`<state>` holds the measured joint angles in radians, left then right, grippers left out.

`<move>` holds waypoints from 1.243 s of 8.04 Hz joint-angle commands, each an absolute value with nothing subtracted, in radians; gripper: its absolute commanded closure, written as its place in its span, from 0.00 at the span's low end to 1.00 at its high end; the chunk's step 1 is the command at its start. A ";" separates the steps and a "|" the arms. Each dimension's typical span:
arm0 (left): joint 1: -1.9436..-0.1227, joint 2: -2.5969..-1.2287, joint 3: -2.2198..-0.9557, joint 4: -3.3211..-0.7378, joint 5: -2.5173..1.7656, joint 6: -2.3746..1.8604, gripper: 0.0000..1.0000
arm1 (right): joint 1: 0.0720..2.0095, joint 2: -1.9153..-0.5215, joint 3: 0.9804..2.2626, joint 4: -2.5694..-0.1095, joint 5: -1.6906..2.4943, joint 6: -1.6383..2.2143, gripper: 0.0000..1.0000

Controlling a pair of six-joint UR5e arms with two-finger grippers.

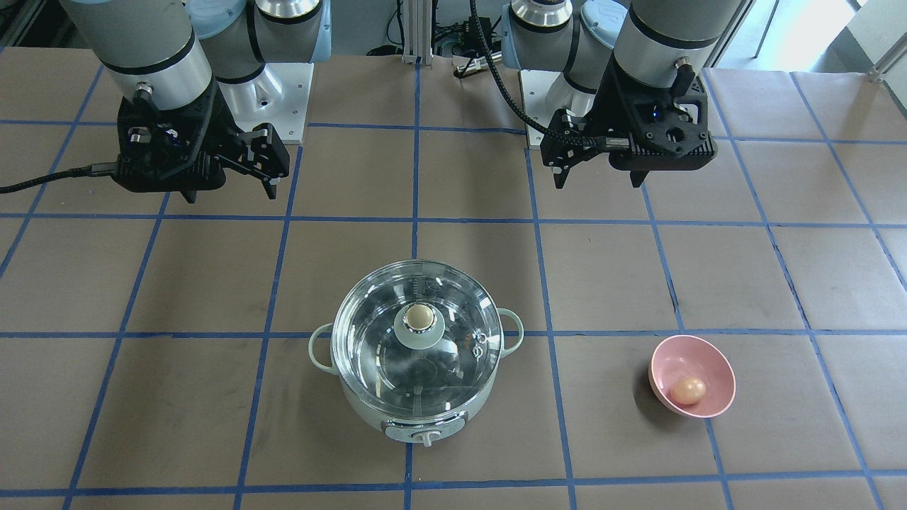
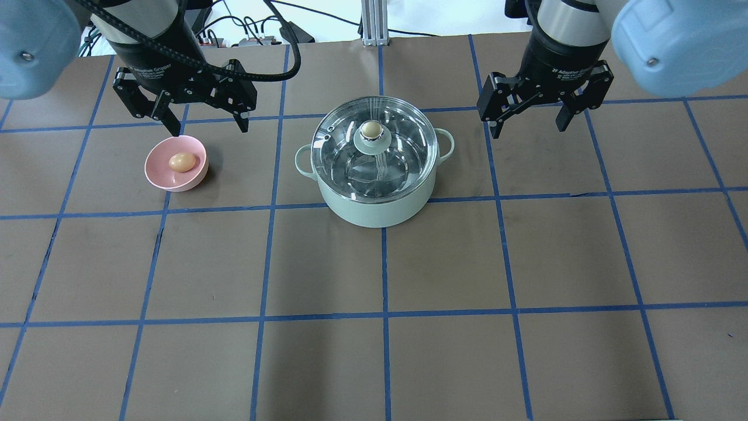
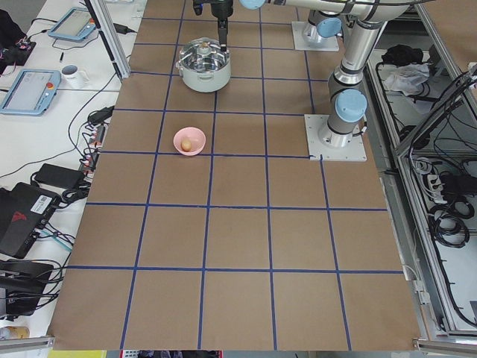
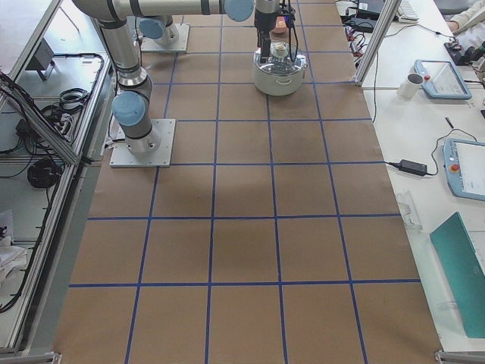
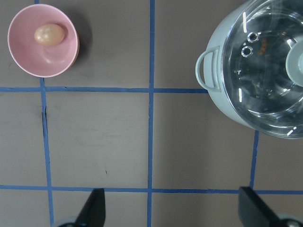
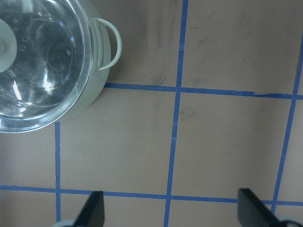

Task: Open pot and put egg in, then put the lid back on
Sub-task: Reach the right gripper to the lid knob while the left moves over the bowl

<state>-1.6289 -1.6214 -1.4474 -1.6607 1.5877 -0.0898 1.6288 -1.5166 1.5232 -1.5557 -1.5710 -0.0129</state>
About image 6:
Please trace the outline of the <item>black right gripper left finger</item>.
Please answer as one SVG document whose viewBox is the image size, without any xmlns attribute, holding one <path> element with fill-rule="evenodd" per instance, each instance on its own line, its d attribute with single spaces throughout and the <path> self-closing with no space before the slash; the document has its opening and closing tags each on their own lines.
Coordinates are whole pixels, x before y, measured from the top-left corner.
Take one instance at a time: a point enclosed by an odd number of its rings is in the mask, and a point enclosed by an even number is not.
<svg viewBox="0 0 303 227">
<path fill-rule="evenodd" d="M 93 191 L 78 217 L 74 227 L 103 227 L 105 223 L 104 196 L 102 191 Z"/>
</svg>

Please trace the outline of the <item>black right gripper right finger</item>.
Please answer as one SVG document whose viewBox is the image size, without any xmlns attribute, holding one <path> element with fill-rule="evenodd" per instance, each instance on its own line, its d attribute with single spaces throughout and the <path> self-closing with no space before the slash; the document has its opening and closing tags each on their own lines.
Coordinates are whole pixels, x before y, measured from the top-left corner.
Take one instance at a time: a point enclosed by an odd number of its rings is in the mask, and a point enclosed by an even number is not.
<svg viewBox="0 0 303 227">
<path fill-rule="evenodd" d="M 242 227 L 284 226 L 248 188 L 238 190 L 237 217 Z"/>
</svg>

